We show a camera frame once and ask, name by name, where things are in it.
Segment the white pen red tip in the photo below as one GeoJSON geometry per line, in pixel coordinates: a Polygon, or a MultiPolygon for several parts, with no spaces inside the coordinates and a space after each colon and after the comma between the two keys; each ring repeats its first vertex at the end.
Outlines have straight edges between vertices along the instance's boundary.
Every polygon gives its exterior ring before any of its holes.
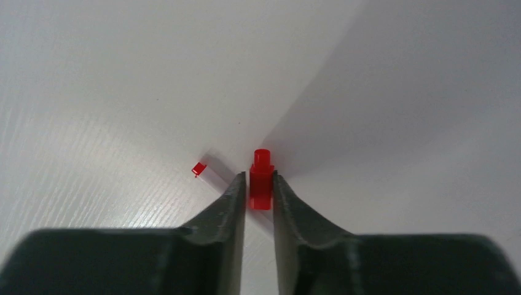
{"type": "Polygon", "coordinates": [[[227,167],[215,163],[197,162],[192,168],[192,173],[219,195],[226,191],[235,177],[227,167]]]}

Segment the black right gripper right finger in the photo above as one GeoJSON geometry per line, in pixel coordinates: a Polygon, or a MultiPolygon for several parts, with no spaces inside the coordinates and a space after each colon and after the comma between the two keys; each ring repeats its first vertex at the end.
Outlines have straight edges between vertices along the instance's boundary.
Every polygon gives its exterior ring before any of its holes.
{"type": "Polygon", "coordinates": [[[474,234],[362,235],[337,226],[273,175],[280,294],[519,294],[503,251],[474,234]]]}

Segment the red pen cap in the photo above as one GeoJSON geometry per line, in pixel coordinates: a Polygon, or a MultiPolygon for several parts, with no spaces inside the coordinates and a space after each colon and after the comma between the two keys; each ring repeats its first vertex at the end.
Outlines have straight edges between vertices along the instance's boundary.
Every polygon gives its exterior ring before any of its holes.
{"type": "Polygon", "coordinates": [[[271,210],[274,171],[270,151],[255,150],[249,169],[249,207],[252,210],[271,210]]]}

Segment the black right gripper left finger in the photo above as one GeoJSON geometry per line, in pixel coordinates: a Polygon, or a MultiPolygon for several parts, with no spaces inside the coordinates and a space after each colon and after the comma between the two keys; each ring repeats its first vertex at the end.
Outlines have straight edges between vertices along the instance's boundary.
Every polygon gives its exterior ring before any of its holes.
{"type": "Polygon", "coordinates": [[[238,294],[246,175],[175,228],[41,229],[1,269],[2,294],[238,294]]]}

